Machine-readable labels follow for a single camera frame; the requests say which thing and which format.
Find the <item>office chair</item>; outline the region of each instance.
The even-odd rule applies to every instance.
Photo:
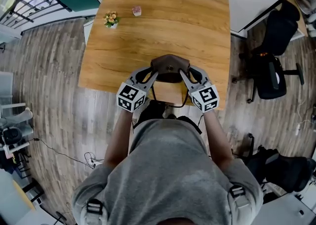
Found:
[[[253,79],[254,86],[252,98],[247,103],[252,103],[258,90],[261,99],[274,99],[286,94],[284,75],[298,75],[301,85],[304,84],[303,72],[300,64],[296,63],[295,70],[283,70],[279,59],[275,56],[282,55],[291,38],[297,31],[297,21],[300,14],[291,3],[283,0],[279,11],[270,12],[265,36],[262,44],[251,51],[251,57],[245,53],[239,55],[246,62],[246,75],[233,78],[236,84],[244,79]]]
[[[249,152],[247,157],[241,159],[259,184],[266,179],[267,182],[274,183],[289,193],[302,191],[316,169],[316,162],[311,158],[285,157],[280,155],[277,149],[265,149],[263,146],[259,146],[256,154]]]

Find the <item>floor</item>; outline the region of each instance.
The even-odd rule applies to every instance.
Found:
[[[14,73],[14,102],[25,102],[34,113],[35,137],[80,161],[89,151],[103,158],[119,112],[115,94],[77,86],[85,49],[83,23],[84,19],[77,19],[35,28],[0,53],[0,71]],[[231,38],[230,80],[243,69],[238,54],[259,45],[264,30],[263,23],[257,25],[249,32],[247,42]],[[316,101],[315,44],[309,38],[295,40],[280,60],[284,69],[295,68],[299,62],[305,77],[304,86],[297,76],[286,77],[288,91],[284,97],[257,97],[247,104],[252,81],[229,82],[226,109],[217,113],[235,152],[247,148],[248,133],[255,136],[255,147],[277,148],[283,155],[311,156],[314,151],[316,140],[310,122],[301,124],[297,136],[295,130],[298,122],[310,119]],[[174,113],[187,115],[196,123],[201,116],[195,107],[188,106]],[[200,128],[206,140],[203,118]],[[71,196],[91,169],[56,154],[41,142],[32,142],[29,151],[33,177],[46,193],[44,207],[52,214],[65,213],[68,224],[75,224],[69,210]]]

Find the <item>small flower pot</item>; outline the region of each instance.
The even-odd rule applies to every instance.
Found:
[[[116,29],[119,23],[113,24],[111,27],[109,27],[110,29]]]

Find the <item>pink object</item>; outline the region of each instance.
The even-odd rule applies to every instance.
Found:
[[[140,16],[142,14],[142,8],[140,6],[133,7],[133,14],[134,16]]]

